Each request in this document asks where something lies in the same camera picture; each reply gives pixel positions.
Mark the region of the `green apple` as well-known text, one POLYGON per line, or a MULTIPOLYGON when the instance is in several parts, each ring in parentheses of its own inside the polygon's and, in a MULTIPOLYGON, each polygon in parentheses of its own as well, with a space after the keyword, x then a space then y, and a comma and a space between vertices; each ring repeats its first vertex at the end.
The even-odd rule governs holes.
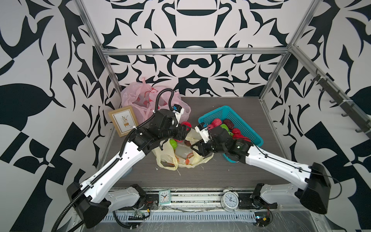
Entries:
POLYGON ((229 128, 226 124, 221 124, 220 127, 225 129, 226 131, 229 131, 229 128))

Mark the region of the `round red apple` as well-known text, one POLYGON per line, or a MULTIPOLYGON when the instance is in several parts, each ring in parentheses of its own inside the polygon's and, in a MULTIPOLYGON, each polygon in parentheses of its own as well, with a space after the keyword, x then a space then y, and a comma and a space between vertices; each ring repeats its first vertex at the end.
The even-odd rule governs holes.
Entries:
POLYGON ((236 134, 241 135, 242 134, 241 131, 237 128, 234 128, 231 132, 233 133, 233 135, 236 135, 236 134))

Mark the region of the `green fruit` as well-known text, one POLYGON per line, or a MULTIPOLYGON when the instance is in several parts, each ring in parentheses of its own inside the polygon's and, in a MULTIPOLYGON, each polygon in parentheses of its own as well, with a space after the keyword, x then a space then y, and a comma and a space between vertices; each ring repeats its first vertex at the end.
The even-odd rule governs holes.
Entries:
POLYGON ((171 147, 173 148, 173 150, 176 150, 176 149, 177 149, 177 147, 178 147, 178 143, 177 143, 176 140, 174 140, 174 139, 170 139, 170 140, 169 140, 169 143, 170 143, 171 147))

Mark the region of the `small pink plastic bag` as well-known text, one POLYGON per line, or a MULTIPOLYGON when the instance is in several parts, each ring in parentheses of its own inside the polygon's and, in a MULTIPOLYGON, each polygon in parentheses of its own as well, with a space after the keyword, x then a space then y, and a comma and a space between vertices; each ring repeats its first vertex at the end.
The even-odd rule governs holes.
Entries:
MULTIPOLYGON (((148 109, 146 110, 146 116, 150 117, 153 114, 153 111, 155 110, 156 98, 158 94, 164 89, 166 89, 165 86, 159 86, 159 87, 152 88, 152 90, 149 92, 148 109)), ((160 99, 158 102, 158 109, 169 110, 170 96, 171 96, 170 91, 167 91, 160 96, 160 99)), ((191 113, 191 107, 185 101, 181 99, 180 93, 176 91, 174 92, 174 95, 171 101, 171 106, 174 106, 175 104, 181 106, 184 109, 184 113, 182 114, 180 118, 180 122, 188 121, 190 113, 191 113)))

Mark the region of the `teal plastic basket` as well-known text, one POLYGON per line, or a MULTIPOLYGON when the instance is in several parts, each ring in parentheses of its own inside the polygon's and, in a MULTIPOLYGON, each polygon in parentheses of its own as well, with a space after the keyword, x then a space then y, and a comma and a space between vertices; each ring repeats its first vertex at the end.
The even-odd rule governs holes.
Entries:
MULTIPOLYGON (((216 118, 221 119, 222 121, 225 119, 231 120, 234 123, 234 128, 239 129, 243 136, 248 137, 251 140, 252 147, 248 151, 249 155, 260 153, 258 148, 263 145, 263 139, 229 106, 219 107, 201 116, 198 119, 198 122, 199 124, 204 123, 208 129, 212 129, 214 127, 211 125, 211 122, 216 118)), ((232 130, 229 130, 228 132, 229 135, 233 137, 233 133, 231 131, 232 130)))

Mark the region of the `dark maroon fruit yellow bag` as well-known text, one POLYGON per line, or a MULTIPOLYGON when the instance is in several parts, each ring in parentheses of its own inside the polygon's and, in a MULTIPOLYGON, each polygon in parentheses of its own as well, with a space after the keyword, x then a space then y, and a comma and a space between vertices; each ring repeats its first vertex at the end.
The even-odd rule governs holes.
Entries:
POLYGON ((188 140, 185 140, 185 141, 184 141, 184 144, 185 144, 186 146, 188 146, 188 147, 191 147, 191 146, 192 146, 192 144, 191 144, 188 140))

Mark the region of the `large pink plastic bag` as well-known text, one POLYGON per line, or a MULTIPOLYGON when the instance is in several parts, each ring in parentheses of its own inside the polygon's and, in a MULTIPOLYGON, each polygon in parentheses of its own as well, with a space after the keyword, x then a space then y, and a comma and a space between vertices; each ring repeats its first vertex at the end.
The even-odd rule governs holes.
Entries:
POLYGON ((145 81, 134 82, 121 92, 121 106, 131 106, 139 124, 152 116, 158 91, 145 81))

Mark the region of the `yellow plastic bag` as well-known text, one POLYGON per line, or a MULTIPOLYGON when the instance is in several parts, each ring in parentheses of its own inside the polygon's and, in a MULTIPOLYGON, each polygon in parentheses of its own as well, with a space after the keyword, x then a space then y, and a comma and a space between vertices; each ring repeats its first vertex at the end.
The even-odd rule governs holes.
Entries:
MULTIPOLYGON (((177 142, 178 147, 176 150, 173 150, 169 140, 162 141, 160 147, 152 150, 156 157, 157 165, 160 168, 171 171, 176 171, 178 168, 194 168, 207 163, 214 157, 213 153, 207 155, 207 157, 199 155, 196 151, 192 150, 191 147, 186 146, 184 141, 177 142)), ((196 142, 202 140, 202 137, 194 129, 191 129, 185 140, 188 140, 194 145, 196 142)))

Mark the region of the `red textured fruit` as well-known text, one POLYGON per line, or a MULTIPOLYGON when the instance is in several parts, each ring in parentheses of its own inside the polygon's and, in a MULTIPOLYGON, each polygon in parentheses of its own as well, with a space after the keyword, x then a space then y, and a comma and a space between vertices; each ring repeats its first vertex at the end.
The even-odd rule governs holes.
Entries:
POLYGON ((251 140, 248 137, 245 137, 245 136, 243 136, 242 134, 239 134, 239 133, 234 134, 233 139, 242 139, 244 141, 251 142, 251 140))

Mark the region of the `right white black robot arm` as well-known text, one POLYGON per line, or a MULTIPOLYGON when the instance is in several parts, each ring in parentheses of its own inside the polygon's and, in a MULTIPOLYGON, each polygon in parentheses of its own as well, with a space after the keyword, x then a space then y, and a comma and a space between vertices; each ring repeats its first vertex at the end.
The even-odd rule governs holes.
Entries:
POLYGON ((331 183, 319 163, 301 164, 267 152, 246 139, 234 139, 221 127, 195 127, 201 140, 192 145, 199 155, 225 154, 230 160, 264 169, 288 181, 285 185, 257 184, 253 195, 262 204, 301 204, 308 210, 326 214, 331 183))

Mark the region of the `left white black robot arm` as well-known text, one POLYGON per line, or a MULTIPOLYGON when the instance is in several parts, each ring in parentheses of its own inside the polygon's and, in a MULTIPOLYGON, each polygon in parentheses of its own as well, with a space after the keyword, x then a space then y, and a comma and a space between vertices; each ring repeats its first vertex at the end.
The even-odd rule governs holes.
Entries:
POLYGON ((111 191, 113 185, 153 149, 162 147, 168 139, 184 140, 190 127, 181 125, 184 109, 174 105, 171 109, 156 111, 147 121, 133 128, 126 136, 121 150, 93 176, 81 184, 73 182, 67 193, 70 204, 90 229, 99 224, 109 212, 125 207, 140 209, 146 192, 134 184, 127 189, 111 191))

